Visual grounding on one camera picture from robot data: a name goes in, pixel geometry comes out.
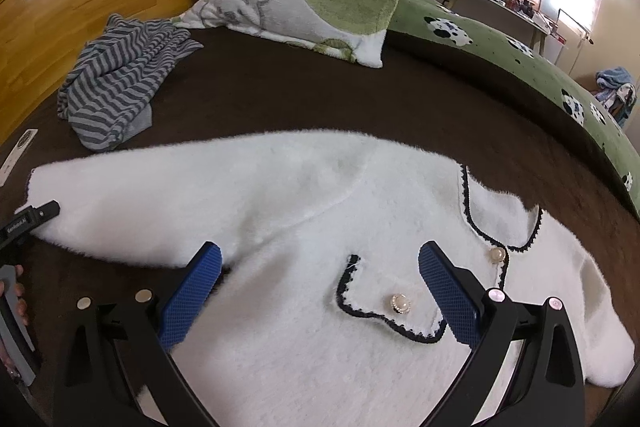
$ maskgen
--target hand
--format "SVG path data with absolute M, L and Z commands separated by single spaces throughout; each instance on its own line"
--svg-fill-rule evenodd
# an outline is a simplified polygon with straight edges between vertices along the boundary
M 15 273 L 18 277 L 20 277 L 24 272 L 24 268 L 17 264 L 15 266 Z M 0 281 L 0 297 L 2 296 L 2 293 L 4 293 L 6 288 L 4 288 L 4 282 Z M 20 299 L 18 300 L 18 305 L 17 305 L 17 312 L 18 315 L 20 315 L 20 317 L 22 318 L 22 323 L 27 326 L 29 324 L 29 317 L 27 316 L 27 302 L 22 299 L 22 296 L 24 295 L 24 286 L 21 283 L 15 283 L 15 286 L 13 288 L 13 291 L 15 291 L 15 294 L 20 297 Z M 6 352 L 6 349 L 4 348 L 4 344 L 2 343 L 2 341 L 0 341 L 0 363 L 2 363 L 2 365 L 4 365 L 7 369 L 9 369 L 9 371 L 11 372 L 12 369 L 15 368 L 15 365 L 13 363 L 13 361 L 9 358 L 8 353 Z

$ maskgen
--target black scalloped trim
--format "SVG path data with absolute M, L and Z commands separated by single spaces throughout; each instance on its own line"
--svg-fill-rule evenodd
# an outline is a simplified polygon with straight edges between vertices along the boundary
M 353 317 L 359 317 L 363 319 L 381 319 L 386 322 L 392 330 L 400 333 L 403 337 L 408 338 L 411 341 L 421 344 L 434 344 L 439 341 L 444 335 L 444 331 L 447 328 L 447 322 L 445 319 L 441 320 L 438 324 L 438 330 L 433 335 L 427 335 L 426 337 L 421 333 L 414 333 L 413 331 L 405 329 L 404 326 L 397 324 L 394 320 L 388 319 L 385 315 L 380 315 L 374 312 L 364 312 L 362 309 L 355 310 L 344 302 L 344 294 L 347 292 L 347 285 L 353 280 L 353 273 L 358 269 L 357 264 L 360 261 L 360 256 L 352 254 L 349 257 L 347 268 L 344 270 L 340 282 L 338 282 L 338 290 L 335 294 L 335 300 L 338 303 L 338 307 L 345 313 L 353 315 Z
M 536 220 L 536 224 L 533 227 L 533 231 L 531 232 L 531 236 L 529 240 L 522 247 L 512 247 L 510 245 L 503 245 L 497 239 L 494 239 L 490 235 L 484 233 L 482 230 L 478 228 L 478 226 L 474 223 L 473 218 L 471 217 L 471 209 L 469 206 L 469 175 L 468 170 L 466 169 L 466 165 L 461 165 L 462 168 L 462 193 L 463 193 L 463 204 L 465 207 L 465 217 L 466 222 L 471 226 L 472 229 L 485 241 L 494 245 L 494 247 L 504 248 L 505 258 L 502 264 L 502 272 L 500 273 L 500 283 L 498 287 L 501 290 L 504 290 L 504 280 L 507 277 L 507 269 L 509 267 L 509 250 L 513 250 L 519 253 L 526 252 L 533 245 L 533 241 L 535 241 L 536 236 L 538 235 L 538 231 L 540 230 L 540 224 L 542 223 L 542 208 L 538 208 L 538 219 Z

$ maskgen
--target white fluffy cardigan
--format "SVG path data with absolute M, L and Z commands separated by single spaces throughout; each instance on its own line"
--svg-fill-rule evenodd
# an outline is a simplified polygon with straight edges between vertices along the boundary
M 231 273 L 172 355 L 223 427 L 420 425 L 469 354 L 418 273 L 429 240 L 515 301 L 561 298 L 591 382 L 618 385 L 633 366 L 575 236 L 444 156 L 338 132 L 191 142 L 35 169 L 27 204 L 52 199 L 60 216 L 37 234 L 99 259 L 183 266 L 220 245 Z M 495 245 L 505 262 L 492 263 Z M 395 293 L 407 314 L 391 309 Z M 159 418 L 148 393 L 141 403 Z

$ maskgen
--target green blanket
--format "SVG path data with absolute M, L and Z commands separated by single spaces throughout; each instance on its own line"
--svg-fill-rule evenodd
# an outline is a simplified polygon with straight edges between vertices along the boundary
M 640 156 L 613 117 L 567 74 L 521 42 L 478 21 L 455 15 L 436 0 L 399 0 L 388 29 L 487 60 L 561 108 L 566 115 L 561 117 L 561 124 L 580 126 L 588 134 L 594 142 L 591 150 L 602 152 L 617 173 L 620 190 L 616 192 L 628 192 L 640 219 L 640 182 L 634 182 L 640 180 Z M 626 194 L 623 199 L 629 202 Z

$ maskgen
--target blue rubber pad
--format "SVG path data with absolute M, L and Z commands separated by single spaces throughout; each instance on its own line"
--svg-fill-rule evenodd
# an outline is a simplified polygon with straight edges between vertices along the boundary
M 162 311 L 158 337 L 164 350 L 169 351 L 187 336 L 221 270 L 222 252 L 218 245 L 210 243 L 209 249 L 185 277 Z
M 429 243 L 420 248 L 418 270 L 456 340 L 474 349 L 481 338 L 478 309 Z

